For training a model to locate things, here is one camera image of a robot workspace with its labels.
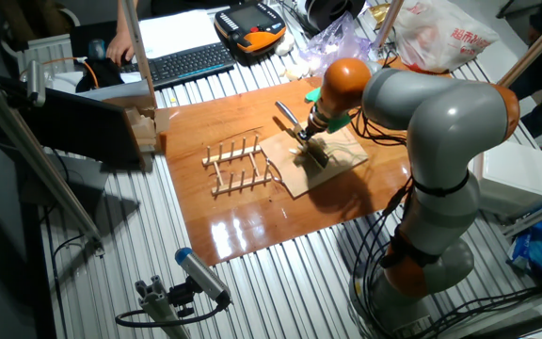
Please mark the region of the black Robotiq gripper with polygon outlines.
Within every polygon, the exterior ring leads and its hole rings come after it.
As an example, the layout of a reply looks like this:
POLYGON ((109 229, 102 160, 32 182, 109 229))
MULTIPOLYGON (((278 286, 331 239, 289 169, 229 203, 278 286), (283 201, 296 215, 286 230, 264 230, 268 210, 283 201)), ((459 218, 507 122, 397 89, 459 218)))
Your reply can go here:
POLYGON ((323 131, 323 122, 319 121, 314 116, 309 116, 307 119, 307 126, 301 130, 301 133, 296 134, 297 139, 301 144, 310 146, 310 139, 323 131))

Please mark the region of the person's hand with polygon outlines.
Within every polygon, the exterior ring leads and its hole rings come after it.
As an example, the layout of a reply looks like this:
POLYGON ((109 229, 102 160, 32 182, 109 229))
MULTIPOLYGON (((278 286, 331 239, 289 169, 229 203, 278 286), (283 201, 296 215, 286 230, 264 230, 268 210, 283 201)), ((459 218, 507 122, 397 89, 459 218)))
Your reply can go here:
POLYGON ((121 66, 130 62, 134 55, 135 51, 129 31, 119 30, 107 47, 106 57, 121 66))

